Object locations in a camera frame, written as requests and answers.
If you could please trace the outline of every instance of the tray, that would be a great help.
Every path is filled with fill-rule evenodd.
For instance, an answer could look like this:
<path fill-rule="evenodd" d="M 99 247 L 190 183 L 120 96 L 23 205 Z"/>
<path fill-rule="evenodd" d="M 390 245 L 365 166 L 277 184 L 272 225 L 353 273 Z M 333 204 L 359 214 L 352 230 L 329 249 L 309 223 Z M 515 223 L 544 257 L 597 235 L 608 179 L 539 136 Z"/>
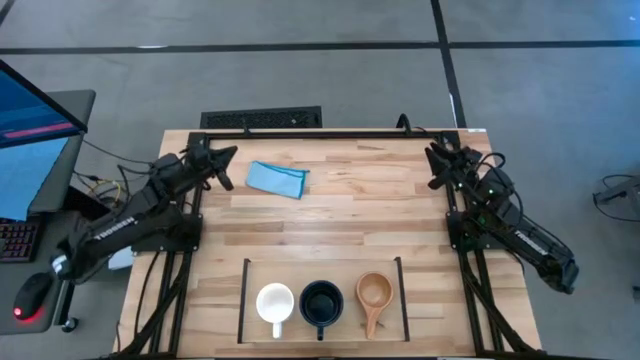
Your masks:
<path fill-rule="evenodd" d="M 325 328 L 324 342 L 409 341 L 409 326 L 402 281 L 400 258 L 372 260 L 256 261 L 245 259 L 238 343 L 317 342 L 317 330 L 307 323 L 299 308 L 300 293 L 315 280 L 334 283 L 344 297 L 340 318 Z M 393 285 L 394 297 L 384 310 L 376 328 L 375 339 L 365 336 L 366 317 L 356 297 L 356 283 L 369 271 L 386 275 Z M 258 292 L 265 285 L 279 282 L 291 289 L 295 307 L 284 322 L 282 338 L 272 337 L 272 324 L 260 318 L 256 310 Z"/>

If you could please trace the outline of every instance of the floor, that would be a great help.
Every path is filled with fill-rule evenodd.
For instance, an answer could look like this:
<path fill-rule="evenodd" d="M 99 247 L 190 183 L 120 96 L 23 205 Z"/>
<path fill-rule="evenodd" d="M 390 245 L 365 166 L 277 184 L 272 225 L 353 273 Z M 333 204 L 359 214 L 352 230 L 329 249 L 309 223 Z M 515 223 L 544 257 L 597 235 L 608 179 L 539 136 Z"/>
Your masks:
<path fill-rule="evenodd" d="M 214 110 L 320 105 L 325 127 L 392 126 L 404 112 L 416 126 L 486 128 L 494 150 L 507 156 L 526 213 L 567 242 L 581 267 L 571 296 L 527 267 L 544 349 L 613 359 L 640 352 L 640 304 L 631 293 L 640 284 L 640 225 L 607 219 L 591 202 L 603 176 L 640 172 L 640 44 L 623 41 L 640 39 L 640 1 L 5 3 L 2 59 L 45 91 L 96 90 L 88 139 L 123 156 L 153 159 L 163 130 L 197 128 L 200 112 Z M 442 9 L 450 59 L 437 47 L 432 3 Z M 343 42 L 415 46 L 211 46 Z M 470 42 L 484 45 L 470 49 Z M 163 45 L 177 51 L 134 53 Z M 79 47 L 92 49 L 71 54 Z M 84 147 L 76 169 L 115 177 L 116 163 Z M 606 210 L 631 216 L 623 204 Z M 0 357 L 108 353 L 126 279 L 113 274 L 78 288 L 71 311 L 83 323 L 74 333 L 2 337 Z"/>

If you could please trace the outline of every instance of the blue cloth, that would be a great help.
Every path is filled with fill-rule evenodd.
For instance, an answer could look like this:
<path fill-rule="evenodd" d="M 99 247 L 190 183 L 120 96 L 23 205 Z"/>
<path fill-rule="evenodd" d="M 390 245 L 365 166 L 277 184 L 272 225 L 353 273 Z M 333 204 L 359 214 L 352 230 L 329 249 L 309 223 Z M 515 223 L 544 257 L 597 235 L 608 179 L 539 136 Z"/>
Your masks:
<path fill-rule="evenodd" d="M 24 221 L 66 138 L 0 149 L 0 218 Z"/>
<path fill-rule="evenodd" d="M 290 169 L 254 161 L 249 168 L 247 186 L 300 199 L 308 172 L 309 170 Z"/>

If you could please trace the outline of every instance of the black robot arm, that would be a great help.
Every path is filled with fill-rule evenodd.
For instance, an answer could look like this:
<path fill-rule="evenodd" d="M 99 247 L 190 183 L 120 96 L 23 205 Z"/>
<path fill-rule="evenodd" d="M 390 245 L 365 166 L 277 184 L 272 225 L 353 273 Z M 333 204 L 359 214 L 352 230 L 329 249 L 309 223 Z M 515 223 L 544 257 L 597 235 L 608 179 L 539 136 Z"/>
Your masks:
<path fill-rule="evenodd" d="M 200 184 L 209 190 L 207 180 L 214 177 L 226 190 L 233 189 L 225 171 L 237 149 L 196 145 L 185 149 L 182 158 L 167 154 L 156 160 L 147 184 L 126 204 L 59 244 L 51 262 L 58 278 L 78 280 L 100 260 L 157 233 L 174 238 L 180 238 L 181 233 L 199 233 L 198 220 L 183 214 L 176 201 Z"/>
<path fill-rule="evenodd" d="M 435 176 L 429 186 L 437 189 L 451 183 L 465 199 L 466 210 L 459 219 L 463 243 L 489 236 L 533 265 L 552 289 L 573 292 L 578 276 L 573 253 L 509 200 L 515 189 L 507 174 L 484 163 L 482 155 L 468 147 L 452 151 L 433 143 L 426 153 Z M 480 165 L 489 167 L 482 178 Z"/>

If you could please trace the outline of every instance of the computer monitor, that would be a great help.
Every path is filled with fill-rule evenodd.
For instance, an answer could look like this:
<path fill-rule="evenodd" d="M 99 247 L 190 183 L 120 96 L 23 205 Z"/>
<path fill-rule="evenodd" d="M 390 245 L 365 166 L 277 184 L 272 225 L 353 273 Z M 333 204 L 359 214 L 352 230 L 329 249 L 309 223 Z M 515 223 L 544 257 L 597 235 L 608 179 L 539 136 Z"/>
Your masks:
<path fill-rule="evenodd" d="M 86 131 L 85 124 L 0 60 L 0 148 Z"/>

